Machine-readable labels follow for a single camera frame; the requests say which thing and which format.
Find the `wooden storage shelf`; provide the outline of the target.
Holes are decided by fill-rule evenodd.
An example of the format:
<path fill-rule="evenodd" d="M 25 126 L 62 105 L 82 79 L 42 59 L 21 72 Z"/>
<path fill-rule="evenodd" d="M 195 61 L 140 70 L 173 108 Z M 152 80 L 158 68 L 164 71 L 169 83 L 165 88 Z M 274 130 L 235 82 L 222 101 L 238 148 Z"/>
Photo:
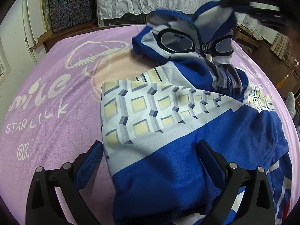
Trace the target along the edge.
<path fill-rule="evenodd" d="M 42 0 L 42 9 L 53 33 L 96 19 L 96 0 Z"/>

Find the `purple smile blanket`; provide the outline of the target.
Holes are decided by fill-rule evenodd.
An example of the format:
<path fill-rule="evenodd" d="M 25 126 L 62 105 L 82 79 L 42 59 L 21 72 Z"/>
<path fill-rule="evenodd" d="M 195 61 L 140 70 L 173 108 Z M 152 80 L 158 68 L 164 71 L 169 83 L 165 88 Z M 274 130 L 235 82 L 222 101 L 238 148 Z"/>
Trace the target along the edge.
<path fill-rule="evenodd" d="M 142 30 L 129 26 L 64 39 L 23 82 L 1 130 L 1 199 L 19 224 L 26 222 L 27 197 L 37 167 L 58 169 L 87 152 L 95 141 L 103 144 L 102 85 L 137 77 L 158 66 L 133 51 L 131 38 Z M 281 121 L 292 164 L 288 215 L 299 199 L 299 140 L 280 96 L 253 83 L 251 69 L 244 66 L 248 55 L 236 42 L 231 44 L 232 64 L 271 99 Z M 80 193 L 100 223 L 115 224 L 112 209 L 116 189 L 105 147 L 100 164 Z"/>

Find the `blue patterned hooded jacket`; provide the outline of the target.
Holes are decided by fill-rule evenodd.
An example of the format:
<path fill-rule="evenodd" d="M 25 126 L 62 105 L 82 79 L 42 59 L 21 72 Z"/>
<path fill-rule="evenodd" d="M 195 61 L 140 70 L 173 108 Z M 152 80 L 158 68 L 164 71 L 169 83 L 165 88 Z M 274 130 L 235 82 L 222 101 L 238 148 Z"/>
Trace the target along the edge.
<path fill-rule="evenodd" d="M 263 168 L 273 196 L 271 223 L 287 217 L 288 142 L 271 99 L 232 64 L 235 24 L 235 11 L 217 1 L 192 17 L 155 11 L 132 44 L 158 66 L 102 85 L 115 224 L 202 224 L 222 191 L 201 140 L 239 168 Z"/>

